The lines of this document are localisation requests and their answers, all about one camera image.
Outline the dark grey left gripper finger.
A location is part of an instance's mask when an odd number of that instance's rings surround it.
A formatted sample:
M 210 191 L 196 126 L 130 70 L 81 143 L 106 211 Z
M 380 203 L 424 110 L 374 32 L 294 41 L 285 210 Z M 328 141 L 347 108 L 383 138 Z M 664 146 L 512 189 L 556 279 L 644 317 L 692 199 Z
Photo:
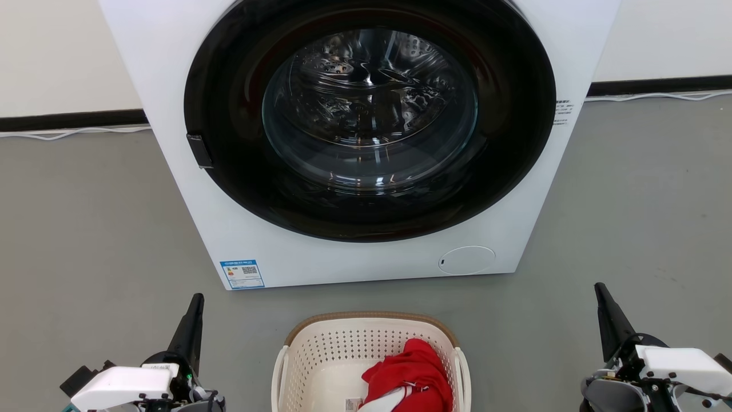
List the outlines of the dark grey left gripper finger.
M 204 304 L 204 295 L 194 293 L 168 345 L 168 352 L 186 360 L 193 375 L 198 375 L 200 369 Z

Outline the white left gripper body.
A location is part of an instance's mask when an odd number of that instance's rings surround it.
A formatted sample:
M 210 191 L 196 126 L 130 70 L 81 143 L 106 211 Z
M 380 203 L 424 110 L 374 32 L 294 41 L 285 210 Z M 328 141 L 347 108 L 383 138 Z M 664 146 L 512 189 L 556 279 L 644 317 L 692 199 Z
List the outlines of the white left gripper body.
M 225 411 L 217 390 L 205 389 L 188 362 L 172 352 L 138 367 L 107 360 L 102 370 L 80 367 L 70 377 L 71 411 Z

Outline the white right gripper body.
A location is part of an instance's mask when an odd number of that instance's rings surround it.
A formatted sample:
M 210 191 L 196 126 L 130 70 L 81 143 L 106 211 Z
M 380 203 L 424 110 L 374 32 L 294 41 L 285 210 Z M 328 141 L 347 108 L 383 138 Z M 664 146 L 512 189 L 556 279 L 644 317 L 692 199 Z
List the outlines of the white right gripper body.
M 682 411 L 680 398 L 704 409 L 730 407 L 730 359 L 697 348 L 670 348 L 635 333 L 580 384 L 582 411 Z

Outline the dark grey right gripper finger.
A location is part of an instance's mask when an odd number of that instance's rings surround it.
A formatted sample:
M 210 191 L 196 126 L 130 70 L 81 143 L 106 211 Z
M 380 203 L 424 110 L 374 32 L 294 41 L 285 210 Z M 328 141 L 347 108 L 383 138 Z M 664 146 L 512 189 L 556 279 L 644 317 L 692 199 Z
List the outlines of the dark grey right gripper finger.
M 602 345 L 602 358 L 609 362 L 622 344 L 635 334 L 624 311 L 615 302 L 606 284 L 598 282 L 594 285 L 597 300 L 597 318 Z

